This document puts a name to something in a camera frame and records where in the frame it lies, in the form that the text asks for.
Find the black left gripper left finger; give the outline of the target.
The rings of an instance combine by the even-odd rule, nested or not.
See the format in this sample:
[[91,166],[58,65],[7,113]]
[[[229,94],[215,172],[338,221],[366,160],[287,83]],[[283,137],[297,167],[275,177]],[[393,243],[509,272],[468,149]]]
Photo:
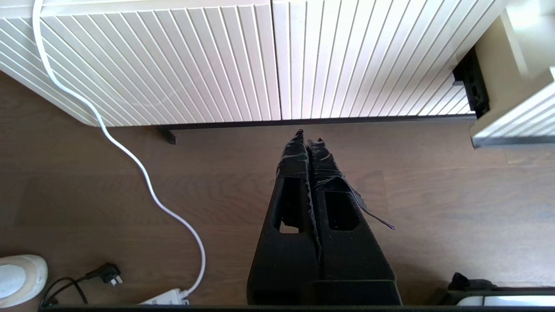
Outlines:
[[319,278],[320,243],[304,132],[287,142],[247,282],[248,304],[304,304]]

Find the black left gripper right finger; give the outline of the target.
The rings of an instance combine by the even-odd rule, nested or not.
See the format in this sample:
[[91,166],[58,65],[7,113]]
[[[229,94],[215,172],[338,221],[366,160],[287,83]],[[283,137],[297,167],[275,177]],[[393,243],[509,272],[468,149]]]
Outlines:
[[309,140],[310,186],[320,243],[319,304],[401,304],[396,277],[349,184],[323,140]]

